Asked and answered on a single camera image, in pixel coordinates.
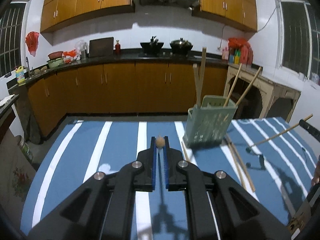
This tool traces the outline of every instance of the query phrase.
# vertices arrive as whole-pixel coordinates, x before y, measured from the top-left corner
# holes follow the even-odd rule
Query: dark countertop
[[[32,84],[41,78],[44,78],[53,72],[68,70],[76,67],[84,67],[89,65],[98,65],[106,63],[119,63],[119,62],[168,62],[168,63],[178,63],[178,64],[193,64],[201,63],[201,52],[191,51],[188,56],[171,55],[170,52],[165,51],[165,53],[160,53],[159,56],[149,56],[141,52],[141,49],[131,49],[130,51],[123,50],[121,55],[108,55],[103,57],[93,57],[84,60],[74,61],[68,64],[60,65],[53,69],[48,69],[44,73],[37,76],[26,79],[26,84]],[[221,65],[222,67],[228,67],[228,62],[222,61],[221,56],[216,54],[207,53],[206,65]],[[9,94],[14,93],[18,85],[13,85],[9,88]]]
[[[0,119],[4,116],[4,114],[10,109],[10,107],[17,101],[19,95],[15,95],[11,98],[4,106],[0,107]]]

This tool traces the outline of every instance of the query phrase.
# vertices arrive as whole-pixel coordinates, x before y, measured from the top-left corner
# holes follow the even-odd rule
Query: person's hand
[[[313,179],[311,180],[311,186],[314,186],[315,184],[319,183],[319,179],[320,179],[320,161],[317,162],[315,174],[313,175]]]

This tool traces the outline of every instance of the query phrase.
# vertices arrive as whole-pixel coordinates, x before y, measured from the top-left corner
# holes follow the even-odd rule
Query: red bowl
[[[49,54],[48,57],[50,60],[60,58],[60,57],[62,57],[62,53],[63,53],[63,51],[53,52],[53,53]]]

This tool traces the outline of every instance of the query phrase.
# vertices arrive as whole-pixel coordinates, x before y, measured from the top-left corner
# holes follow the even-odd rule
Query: window
[[[281,17],[281,66],[307,78],[320,76],[320,20],[308,2],[279,0]]]
[[[25,3],[11,3],[0,19],[0,77],[21,65],[21,27],[25,6]]]

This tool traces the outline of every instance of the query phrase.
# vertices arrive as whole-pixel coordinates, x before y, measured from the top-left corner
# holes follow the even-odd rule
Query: green plastic basket
[[[201,108],[195,105],[188,109],[188,119],[183,140],[190,147],[220,143],[225,136],[238,108],[229,100],[223,107],[226,97],[204,96]]]

